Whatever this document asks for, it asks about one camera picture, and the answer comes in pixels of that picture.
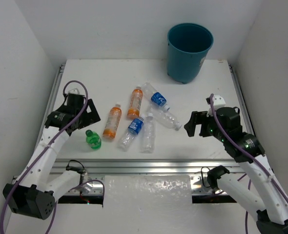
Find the green plastic bottle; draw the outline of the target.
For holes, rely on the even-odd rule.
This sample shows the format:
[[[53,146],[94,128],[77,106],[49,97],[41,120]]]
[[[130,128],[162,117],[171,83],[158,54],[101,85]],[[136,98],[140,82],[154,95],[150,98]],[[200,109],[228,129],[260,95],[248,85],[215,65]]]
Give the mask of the green plastic bottle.
[[[86,135],[85,141],[91,149],[97,150],[101,148],[102,140],[96,132],[93,132],[91,130],[86,130],[85,135]]]

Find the blue label bottle front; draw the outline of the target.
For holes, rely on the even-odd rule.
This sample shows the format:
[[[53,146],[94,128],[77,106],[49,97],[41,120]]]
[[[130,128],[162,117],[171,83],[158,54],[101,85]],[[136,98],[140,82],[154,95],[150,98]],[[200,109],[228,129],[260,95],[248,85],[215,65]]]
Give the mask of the blue label bottle front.
[[[144,117],[145,115],[140,115],[139,117],[132,120],[130,125],[127,127],[123,135],[119,138],[118,148],[127,151],[135,138],[140,133],[143,125],[144,125]]]

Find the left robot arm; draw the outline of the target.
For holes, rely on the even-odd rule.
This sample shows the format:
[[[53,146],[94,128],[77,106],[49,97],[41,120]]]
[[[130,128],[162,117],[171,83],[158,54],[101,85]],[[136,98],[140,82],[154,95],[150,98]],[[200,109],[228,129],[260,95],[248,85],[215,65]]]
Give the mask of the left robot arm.
[[[101,120],[91,99],[78,94],[64,97],[63,104],[48,115],[40,141],[17,178],[18,186],[6,184],[3,189],[13,213],[45,220],[54,204],[87,178],[83,167],[67,165],[60,176],[48,180],[57,155],[71,134]]]

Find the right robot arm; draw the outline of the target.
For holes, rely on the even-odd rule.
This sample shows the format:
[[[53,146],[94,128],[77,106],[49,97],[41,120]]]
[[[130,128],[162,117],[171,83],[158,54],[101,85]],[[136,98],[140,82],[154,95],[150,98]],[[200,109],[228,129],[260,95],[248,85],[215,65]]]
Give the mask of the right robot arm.
[[[195,135],[197,125],[201,127],[201,137],[215,137],[223,144],[258,195],[240,184],[222,165],[208,171],[206,180],[210,188],[223,190],[236,200],[254,219],[260,233],[288,234],[288,197],[276,180],[258,139],[243,131],[240,110],[222,107],[213,115],[208,111],[193,111],[184,125],[189,137]]]

